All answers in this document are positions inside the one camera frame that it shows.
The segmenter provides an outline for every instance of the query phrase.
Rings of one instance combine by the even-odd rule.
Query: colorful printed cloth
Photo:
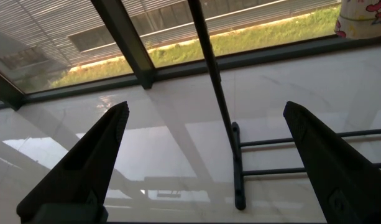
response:
[[[381,0],[342,0],[335,33],[350,39],[381,36]]]

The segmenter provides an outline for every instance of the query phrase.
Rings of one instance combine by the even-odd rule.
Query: rack foot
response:
[[[246,193],[244,190],[244,177],[242,175],[240,127],[236,122],[232,123],[232,130],[236,141],[236,155],[233,155],[234,204],[238,210],[244,210],[246,208]]]

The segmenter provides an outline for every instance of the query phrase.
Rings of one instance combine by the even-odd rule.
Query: grass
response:
[[[218,56],[331,35],[334,34],[333,30],[339,11],[339,6],[318,9],[308,16],[215,35],[211,37],[211,43],[215,55]],[[194,40],[190,44],[176,44],[169,49],[153,50],[150,58],[156,67],[162,67],[201,59],[203,52],[198,40]],[[63,72],[61,78],[52,82],[49,87],[74,85],[126,73],[132,73],[132,70],[125,60],[120,59],[115,62]]]

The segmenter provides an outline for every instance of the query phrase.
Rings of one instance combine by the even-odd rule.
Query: white marble floor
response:
[[[381,128],[381,46],[222,72],[242,142],[290,137],[286,101],[335,131]],[[130,116],[105,206],[110,221],[325,222],[305,174],[248,178],[234,207],[232,154],[207,75],[0,111],[0,223],[116,103]],[[351,144],[381,162],[381,138]],[[294,145],[245,149],[244,169],[301,167]]]

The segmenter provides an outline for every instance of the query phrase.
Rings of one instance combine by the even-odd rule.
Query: cartoon print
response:
[[[344,31],[341,31],[341,23],[338,20],[337,24],[335,25],[335,33],[340,37],[346,37],[346,33]]]
[[[372,25],[381,24],[381,0],[377,4],[368,5],[365,10],[367,12],[376,12]]]

